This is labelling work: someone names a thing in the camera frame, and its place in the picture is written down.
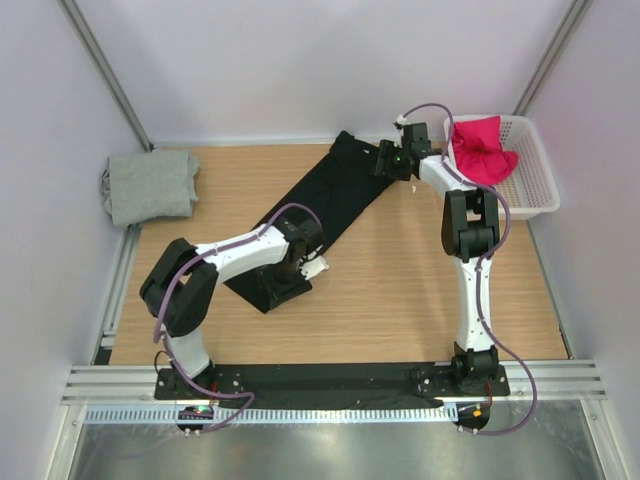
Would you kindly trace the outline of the black t shirt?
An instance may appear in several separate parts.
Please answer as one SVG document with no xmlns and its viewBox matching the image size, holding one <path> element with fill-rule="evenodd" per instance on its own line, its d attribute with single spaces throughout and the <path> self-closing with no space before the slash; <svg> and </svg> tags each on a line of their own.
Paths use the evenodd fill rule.
<svg viewBox="0 0 640 480">
<path fill-rule="evenodd" d="M 320 252 L 325 253 L 393 183 L 387 177 L 373 174 L 378 154 L 377 146 L 358 140 L 346 131 L 340 132 L 329 152 L 257 224 L 267 223 L 286 204 L 304 205 L 309 211 L 291 208 L 283 217 L 298 226 L 311 218 L 310 213 L 315 213 L 325 237 Z M 312 290 L 311 282 L 300 278 L 270 292 L 257 268 L 228 280 L 225 285 L 262 313 Z"/>
</svg>

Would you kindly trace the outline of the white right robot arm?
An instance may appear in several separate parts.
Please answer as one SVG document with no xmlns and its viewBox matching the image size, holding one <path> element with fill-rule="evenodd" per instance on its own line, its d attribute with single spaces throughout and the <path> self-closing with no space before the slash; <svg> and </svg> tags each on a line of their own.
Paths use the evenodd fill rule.
<svg viewBox="0 0 640 480">
<path fill-rule="evenodd" d="M 391 180 L 415 177 L 430 185 L 444 200 L 441 243 L 453 258 L 459 293 L 459 326 L 451 359 L 452 387 L 464 396 L 484 395 L 498 372 L 498 352 L 480 311 L 489 299 L 487 254 L 499 244 L 496 195 L 466 178 L 440 149 L 432 147 L 424 123 L 402 125 L 400 139 L 383 140 L 372 173 Z"/>
</svg>

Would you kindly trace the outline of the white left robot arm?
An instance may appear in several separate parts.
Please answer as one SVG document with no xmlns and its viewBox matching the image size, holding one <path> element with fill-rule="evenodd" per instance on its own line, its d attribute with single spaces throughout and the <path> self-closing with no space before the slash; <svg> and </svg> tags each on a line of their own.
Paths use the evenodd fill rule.
<svg viewBox="0 0 640 480">
<path fill-rule="evenodd" d="M 153 341 L 164 345 L 178 375 L 177 387 L 186 397 L 241 396 L 213 390 L 215 367 L 201 324 L 216 288 L 244 280 L 256 308 L 268 312 L 311 290 L 310 279 L 327 269 L 320 255 L 324 240 L 317 215 L 289 203 L 243 235 L 199 245 L 179 238 L 167 246 L 139 295 L 155 318 Z"/>
</svg>

